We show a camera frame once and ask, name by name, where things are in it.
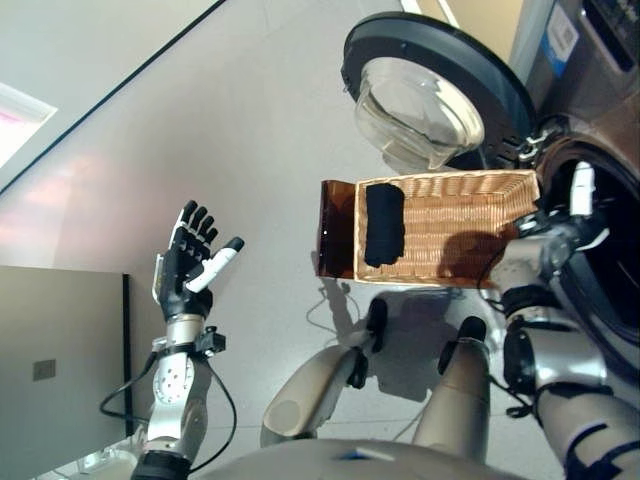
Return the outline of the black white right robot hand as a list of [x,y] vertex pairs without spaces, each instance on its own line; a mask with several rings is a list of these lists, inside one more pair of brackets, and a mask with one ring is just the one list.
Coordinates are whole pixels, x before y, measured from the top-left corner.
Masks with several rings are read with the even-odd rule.
[[592,165],[576,161],[561,167],[545,186],[545,255],[555,269],[574,253],[599,246],[610,234],[604,214],[594,205],[595,180]]

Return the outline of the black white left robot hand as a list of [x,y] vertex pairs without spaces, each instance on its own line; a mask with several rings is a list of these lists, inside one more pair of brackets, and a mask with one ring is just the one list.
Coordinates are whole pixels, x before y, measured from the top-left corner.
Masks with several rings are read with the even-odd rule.
[[178,214],[167,250],[156,257],[152,296],[167,321],[179,315],[209,315],[210,284],[245,245],[234,237],[213,251],[217,234],[207,208],[188,201]]

